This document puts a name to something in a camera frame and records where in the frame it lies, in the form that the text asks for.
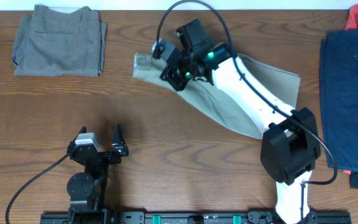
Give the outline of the khaki beige shorts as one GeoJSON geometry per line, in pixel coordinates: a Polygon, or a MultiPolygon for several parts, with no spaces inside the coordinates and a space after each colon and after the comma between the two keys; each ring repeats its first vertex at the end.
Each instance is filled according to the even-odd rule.
{"type": "MultiPolygon", "coordinates": [[[[301,78],[298,74],[253,59],[246,54],[238,53],[247,69],[279,99],[296,106],[301,78]]],[[[174,88],[160,79],[165,68],[164,61],[157,61],[150,54],[134,55],[133,78],[173,91],[174,88]]],[[[223,91],[206,82],[190,81],[177,95],[185,102],[231,131],[262,139],[262,132],[241,107],[223,91]]]]}

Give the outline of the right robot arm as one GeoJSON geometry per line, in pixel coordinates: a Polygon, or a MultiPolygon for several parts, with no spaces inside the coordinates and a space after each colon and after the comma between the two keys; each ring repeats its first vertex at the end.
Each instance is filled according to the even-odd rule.
{"type": "Polygon", "coordinates": [[[197,19],[179,27],[183,46],[159,39],[153,57],[164,60],[160,78],[182,91],[190,80],[200,78],[225,93],[244,111],[262,134],[260,160],[276,182],[275,211],[284,223],[301,223],[310,209],[307,186],[321,155],[313,113],[299,111],[269,91],[227,43],[215,44],[197,19]]]}

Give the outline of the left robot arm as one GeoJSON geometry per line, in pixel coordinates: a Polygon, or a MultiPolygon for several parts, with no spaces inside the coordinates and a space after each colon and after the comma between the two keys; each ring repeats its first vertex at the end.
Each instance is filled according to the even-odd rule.
{"type": "Polygon", "coordinates": [[[104,206],[109,166],[121,163],[129,155],[128,146],[117,123],[112,138],[113,149],[99,152],[95,133],[82,127],[67,148],[71,160],[83,165],[83,172],[73,175],[67,183],[70,196],[69,223],[119,223],[114,210],[104,206]]]}

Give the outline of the folded grey shorts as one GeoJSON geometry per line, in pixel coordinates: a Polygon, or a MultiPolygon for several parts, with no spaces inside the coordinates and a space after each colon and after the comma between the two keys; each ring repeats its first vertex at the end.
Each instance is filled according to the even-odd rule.
{"type": "Polygon", "coordinates": [[[98,77],[104,70],[108,25],[88,6],[71,13],[34,6],[21,18],[11,60],[15,76],[98,77]]]}

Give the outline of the navy blue shorts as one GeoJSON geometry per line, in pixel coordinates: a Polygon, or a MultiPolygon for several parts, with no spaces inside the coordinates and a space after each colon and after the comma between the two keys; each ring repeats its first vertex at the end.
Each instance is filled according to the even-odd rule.
{"type": "Polygon", "coordinates": [[[322,40],[319,91],[324,141],[339,169],[358,172],[358,30],[322,40]]]}

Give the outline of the red garment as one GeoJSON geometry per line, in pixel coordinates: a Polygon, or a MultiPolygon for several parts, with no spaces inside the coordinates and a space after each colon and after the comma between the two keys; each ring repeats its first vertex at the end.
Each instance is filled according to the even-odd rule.
{"type": "Polygon", "coordinates": [[[353,5],[349,9],[344,30],[358,30],[358,4],[353,5]]]}

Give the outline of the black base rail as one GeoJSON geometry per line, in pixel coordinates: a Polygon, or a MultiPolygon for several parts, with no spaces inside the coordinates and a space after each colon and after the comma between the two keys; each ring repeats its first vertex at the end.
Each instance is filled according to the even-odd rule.
{"type": "Polygon", "coordinates": [[[43,214],[40,223],[124,223],[124,224],[264,224],[283,223],[277,214],[268,211],[248,213],[144,213],[122,212],[108,218],[103,213],[74,215],[43,214]]]}

